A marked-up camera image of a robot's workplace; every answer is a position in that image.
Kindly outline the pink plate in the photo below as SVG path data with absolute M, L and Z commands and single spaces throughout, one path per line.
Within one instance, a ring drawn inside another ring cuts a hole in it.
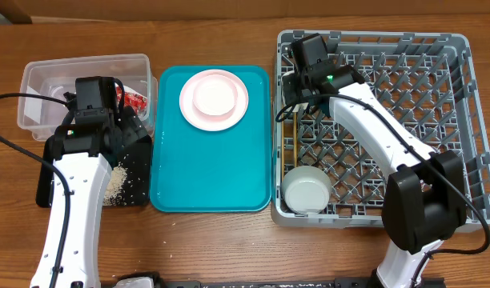
M 197 110 L 193 103 L 194 89 L 203 76 L 219 74 L 233 81 L 237 89 L 235 108 L 224 116 L 208 116 Z M 183 117 L 194 127 L 216 132 L 226 130 L 236 125 L 247 112 L 249 103 L 248 91 L 244 82 L 235 74 L 227 70 L 210 69 L 198 72 L 184 84 L 179 95 L 179 108 Z

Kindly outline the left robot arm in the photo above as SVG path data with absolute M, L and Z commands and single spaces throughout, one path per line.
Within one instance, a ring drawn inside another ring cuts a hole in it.
M 114 201 L 149 200 L 151 137 L 135 111 L 78 110 L 75 122 L 47 140 L 55 171 L 48 182 L 51 208 L 46 241 L 32 287 L 99 287 L 98 240 L 112 171 L 124 166 L 124 194 Z

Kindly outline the red snack wrapper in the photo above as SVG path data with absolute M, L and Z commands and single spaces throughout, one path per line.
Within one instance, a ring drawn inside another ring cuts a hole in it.
M 130 106 L 140 118 L 145 118 L 147 115 L 148 98 L 129 86 L 124 86 L 124 92 L 124 106 Z

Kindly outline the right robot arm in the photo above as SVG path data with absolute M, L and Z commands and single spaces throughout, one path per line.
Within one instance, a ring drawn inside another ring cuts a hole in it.
M 463 164 L 436 152 L 382 107 L 351 66 L 306 64 L 281 78 L 288 111 L 317 106 L 342 125 L 387 180 L 381 212 L 390 243 L 370 287 L 417 287 L 421 271 L 443 242 L 466 223 Z

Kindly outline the grey bowl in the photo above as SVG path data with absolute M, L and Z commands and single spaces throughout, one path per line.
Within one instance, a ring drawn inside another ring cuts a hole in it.
M 330 200 L 331 179 L 314 166 L 298 166 L 281 182 L 287 207 L 297 214 L 318 214 Z

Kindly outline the pink bowl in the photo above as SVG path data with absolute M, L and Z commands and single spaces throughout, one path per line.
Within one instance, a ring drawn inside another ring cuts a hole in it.
M 219 74 L 203 76 L 194 89 L 193 103 L 208 116 L 224 116 L 235 108 L 237 89 L 232 80 Z

